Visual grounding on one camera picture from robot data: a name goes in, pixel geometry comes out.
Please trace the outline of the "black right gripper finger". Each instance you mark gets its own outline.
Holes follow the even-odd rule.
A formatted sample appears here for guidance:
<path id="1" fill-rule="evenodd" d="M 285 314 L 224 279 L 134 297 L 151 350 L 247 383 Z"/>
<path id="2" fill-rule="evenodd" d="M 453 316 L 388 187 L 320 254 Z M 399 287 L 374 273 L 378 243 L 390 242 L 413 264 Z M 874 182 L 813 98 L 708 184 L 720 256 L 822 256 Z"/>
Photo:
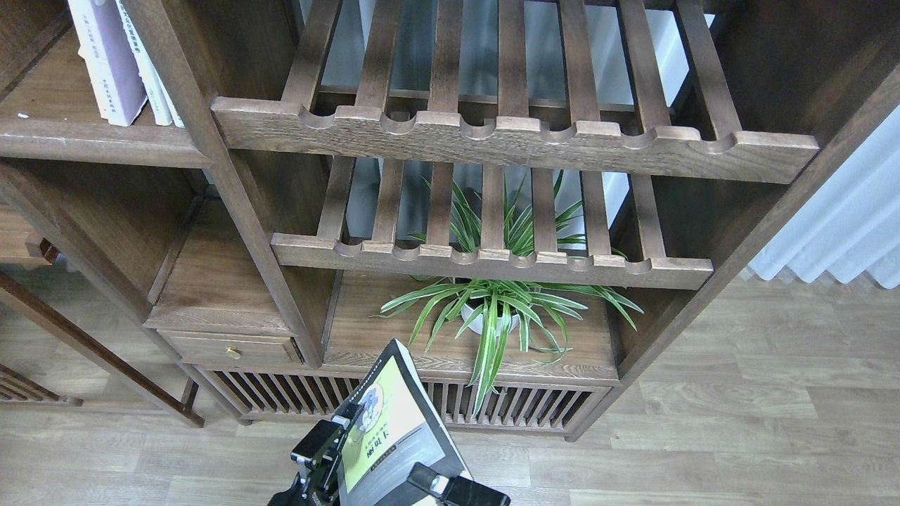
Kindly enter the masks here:
<path id="1" fill-rule="evenodd" d="M 441 505 L 509 505 L 508 494 L 473 481 L 463 475 L 447 476 L 427 465 L 416 463 L 407 476 L 411 484 L 438 500 Z"/>

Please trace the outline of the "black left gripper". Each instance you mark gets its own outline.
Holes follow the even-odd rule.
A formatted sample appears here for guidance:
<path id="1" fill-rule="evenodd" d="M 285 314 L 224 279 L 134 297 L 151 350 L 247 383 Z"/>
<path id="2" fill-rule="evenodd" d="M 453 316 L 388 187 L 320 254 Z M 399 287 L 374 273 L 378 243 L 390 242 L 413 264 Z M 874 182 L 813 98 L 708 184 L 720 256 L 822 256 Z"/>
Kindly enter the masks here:
<path id="1" fill-rule="evenodd" d="M 340 505 L 340 451 L 363 410 L 360 404 L 346 403 L 330 420 L 319 420 L 290 452 L 299 467 L 292 486 L 274 494 L 267 505 Z"/>

